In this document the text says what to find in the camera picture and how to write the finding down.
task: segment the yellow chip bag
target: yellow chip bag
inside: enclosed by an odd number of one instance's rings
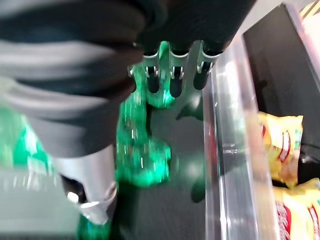
[[[273,188],[280,240],[313,240],[314,226],[310,213],[306,205],[289,191],[282,187]]]
[[[304,184],[300,184],[297,189],[305,192],[304,198],[299,199],[299,201],[304,202],[306,205],[310,214],[310,221],[313,224],[313,233],[310,234],[310,239],[320,240],[320,180],[319,178],[314,178]]]
[[[277,117],[259,112],[271,178],[293,187],[298,183],[298,160],[303,116]]]

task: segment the snack bag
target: snack bag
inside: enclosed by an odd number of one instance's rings
[[[298,160],[303,116],[258,114],[271,178],[293,187],[298,183]]]
[[[299,199],[299,201],[302,200],[306,205],[313,224],[313,233],[309,234],[310,239],[320,240],[320,180],[319,178],[314,178],[304,184],[300,184],[297,189],[305,192],[304,199]]]
[[[280,240],[313,240],[314,225],[306,205],[290,189],[274,187]],[[296,192],[300,196],[304,191]]]

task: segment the silver metal part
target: silver metal part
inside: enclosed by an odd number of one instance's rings
[[[174,73],[176,68],[180,68],[180,75],[179,79],[184,77],[184,70],[188,63],[189,52],[183,55],[174,54],[170,48],[169,54],[169,69],[170,69],[170,76],[172,79],[175,78]]]
[[[201,43],[201,48],[199,51],[199,56],[198,56],[198,60],[197,60],[197,64],[196,64],[196,71],[201,74],[203,71],[203,66],[204,63],[210,63],[210,68],[209,68],[209,72],[211,72],[212,67],[214,66],[215,62],[217,61],[218,57],[221,55],[217,54],[217,55],[208,55],[205,54],[204,52],[204,42],[202,41]]]
[[[157,51],[154,55],[151,55],[151,56],[143,55],[142,64],[143,64],[143,68],[147,78],[150,77],[151,69],[153,69],[154,75],[158,76],[159,75],[159,51]]]
[[[94,224],[105,224],[111,216],[107,209],[117,194],[113,146],[93,154],[75,158],[53,158],[57,171],[64,177],[83,185],[86,203],[78,203],[77,195],[67,198]]]
[[[134,75],[134,70],[132,65],[128,66],[127,71],[128,71],[128,76],[131,78]]]

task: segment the transparent plastic divider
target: transparent plastic divider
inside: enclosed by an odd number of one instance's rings
[[[212,70],[203,106],[206,239],[279,240],[256,95],[241,37]]]

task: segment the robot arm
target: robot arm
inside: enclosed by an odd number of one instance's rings
[[[67,198],[93,223],[106,223],[114,208],[119,106],[135,87],[128,66],[143,61],[157,92],[158,47],[168,41],[170,93],[178,97],[189,49],[202,40],[194,82],[202,89],[253,3],[0,0],[0,75],[14,80],[1,97],[27,116]]]

